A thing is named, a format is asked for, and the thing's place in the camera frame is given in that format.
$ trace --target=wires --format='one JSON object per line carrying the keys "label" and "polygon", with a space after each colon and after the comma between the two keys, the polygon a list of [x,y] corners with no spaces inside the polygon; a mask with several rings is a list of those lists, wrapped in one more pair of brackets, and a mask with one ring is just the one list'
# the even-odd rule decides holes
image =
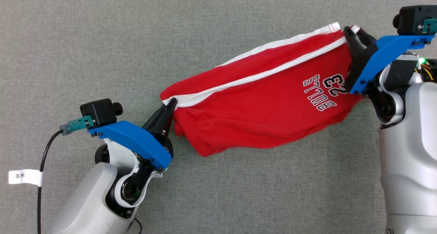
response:
{"label": "wires", "polygon": [[[39,171],[44,171],[44,164],[45,164],[45,158],[47,157],[48,149],[50,148],[50,145],[52,145],[55,138],[60,135],[63,130],[57,131],[53,136],[50,138],[50,140],[47,143],[47,146],[45,147],[44,154],[42,155],[41,160],[41,166],[39,167]],[[38,206],[37,206],[37,225],[38,225],[38,234],[41,234],[41,186],[38,187]]]}
{"label": "wires", "polygon": [[138,223],[138,225],[139,225],[139,233],[138,234],[141,234],[142,233],[142,224],[141,224],[141,222],[139,222],[139,220],[137,219],[137,218],[134,218],[134,220]]}
{"label": "wires", "polygon": [[422,68],[426,71],[426,73],[429,75],[429,78],[433,81],[434,80],[434,77],[432,76],[432,74],[431,74],[431,70],[429,69],[429,67],[428,66],[426,66],[426,65],[424,65],[424,64],[422,64],[421,65],[422,66]]}

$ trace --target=gray robot arm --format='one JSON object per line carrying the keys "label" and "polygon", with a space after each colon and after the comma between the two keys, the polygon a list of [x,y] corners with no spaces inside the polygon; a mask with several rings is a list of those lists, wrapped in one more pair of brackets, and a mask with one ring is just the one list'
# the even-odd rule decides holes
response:
{"label": "gray robot arm", "polygon": [[109,99],[81,106],[83,116],[97,121],[89,133],[105,144],[96,152],[96,165],[57,215],[51,234],[126,233],[150,180],[162,178],[173,157],[167,135],[175,106],[172,99],[142,128],[116,122]]}
{"label": "gray robot arm", "polygon": [[353,57],[346,89],[369,98],[381,123],[386,234],[437,233],[437,61],[408,51],[431,43],[436,18],[436,5],[403,7],[393,20],[399,35],[379,40],[345,28]]}
{"label": "gray robot arm", "polygon": [[436,111],[437,84],[417,83],[403,120],[379,129],[387,234],[437,233]]}

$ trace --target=red garment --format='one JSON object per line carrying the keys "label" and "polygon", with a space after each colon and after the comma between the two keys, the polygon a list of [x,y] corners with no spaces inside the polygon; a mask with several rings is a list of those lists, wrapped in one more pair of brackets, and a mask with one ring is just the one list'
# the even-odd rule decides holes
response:
{"label": "red garment", "polygon": [[178,99],[176,134],[204,157],[296,141],[343,121],[361,99],[343,88],[345,42],[334,23],[268,43],[171,85],[161,99]]}

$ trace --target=gray carpet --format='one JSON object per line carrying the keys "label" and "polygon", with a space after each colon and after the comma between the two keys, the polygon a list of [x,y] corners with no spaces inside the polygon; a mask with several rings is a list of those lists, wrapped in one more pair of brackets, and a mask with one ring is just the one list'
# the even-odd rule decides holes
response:
{"label": "gray carpet", "polygon": [[[170,84],[264,43],[339,21],[380,37],[405,5],[432,0],[0,0],[0,229],[36,233],[38,169],[79,105],[111,98],[142,125]],[[426,56],[437,56],[437,44]],[[144,233],[382,233],[378,124],[368,102],[341,124],[273,149],[202,158],[170,135],[175,157],[138,212]],[[85,131],[55,140],[43,180],[43,230],[94,163]],[[138,227],[129,232],[136,234]]]}

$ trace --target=cable tag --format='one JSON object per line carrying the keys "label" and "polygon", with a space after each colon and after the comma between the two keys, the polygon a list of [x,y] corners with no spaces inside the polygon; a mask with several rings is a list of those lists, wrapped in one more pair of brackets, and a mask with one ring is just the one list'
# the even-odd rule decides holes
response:
{"label": "cable tag", "polygon": [[9,171],[9,184],[29,183],[37,186],[42,184],[42,172],[34,169]]}

